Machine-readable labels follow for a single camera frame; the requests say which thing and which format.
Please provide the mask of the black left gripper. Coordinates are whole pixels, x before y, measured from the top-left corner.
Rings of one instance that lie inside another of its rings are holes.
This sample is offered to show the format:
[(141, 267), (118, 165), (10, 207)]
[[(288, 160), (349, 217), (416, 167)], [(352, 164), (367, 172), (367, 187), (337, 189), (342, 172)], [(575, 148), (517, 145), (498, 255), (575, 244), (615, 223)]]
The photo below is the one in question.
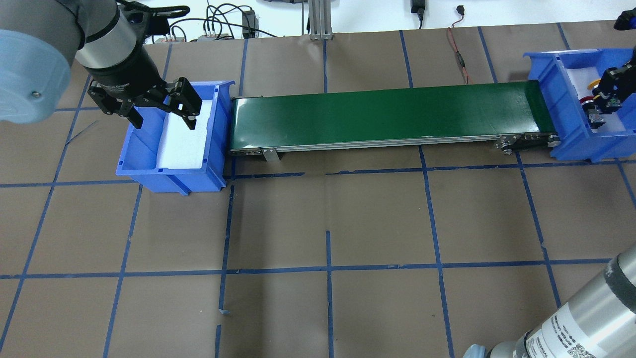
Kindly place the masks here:
[(103, 113), (126, 116), (135, 129), (141, 129), (144, 122), (143, 116), (134, 109), (135, 106), (176, 113), (182, 116), (191, 131), (197, 127), (197, 116), (202, 107), (200, 95), (184, 77), (174, 82), (162, 81), (139, 94), (108, 90), (105, 85), (92, 80), (87, 94)]

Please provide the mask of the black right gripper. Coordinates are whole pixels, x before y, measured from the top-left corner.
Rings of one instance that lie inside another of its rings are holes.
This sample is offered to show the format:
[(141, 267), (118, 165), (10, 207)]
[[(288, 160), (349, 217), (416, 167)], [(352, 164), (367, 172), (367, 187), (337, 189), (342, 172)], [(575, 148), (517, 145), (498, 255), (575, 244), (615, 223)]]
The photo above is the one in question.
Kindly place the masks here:
[(592, 89), (593, 102), (598, 108), (621, 108), (636, 90), (636, 68), (631, 63), (608, 68), (600, 82)]

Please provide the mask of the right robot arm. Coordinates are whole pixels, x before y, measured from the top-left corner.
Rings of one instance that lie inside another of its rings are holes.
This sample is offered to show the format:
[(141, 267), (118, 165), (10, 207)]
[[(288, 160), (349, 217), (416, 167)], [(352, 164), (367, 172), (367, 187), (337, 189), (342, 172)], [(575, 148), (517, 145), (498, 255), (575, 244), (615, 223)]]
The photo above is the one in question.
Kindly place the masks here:
[[(635, 153), (635, 60), (626, 48), (528, 54), (560, 144), (558, 160), (600, 162)], [(635, 248), (611, 259), (561, 308), (520, 339), (466, 358), (633, 358)]]

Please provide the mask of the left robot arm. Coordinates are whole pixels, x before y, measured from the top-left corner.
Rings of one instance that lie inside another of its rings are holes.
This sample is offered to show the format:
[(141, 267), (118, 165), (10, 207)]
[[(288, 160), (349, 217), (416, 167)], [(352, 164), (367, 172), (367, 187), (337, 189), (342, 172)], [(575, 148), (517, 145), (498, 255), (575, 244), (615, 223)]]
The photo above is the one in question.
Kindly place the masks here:
[(138, 109), (157, 108), (195, 129), (200, 96), (184, 77), (163, 80), (144, 48), (147, 37), (166, 34), (168, 19), (187, 15), (189, 7), (128, 0), (3, 0), (0, 6), (2, 121), (49, 118), (77, 62), (91, 75), (87, 93), (105, 115), (141, 129)]

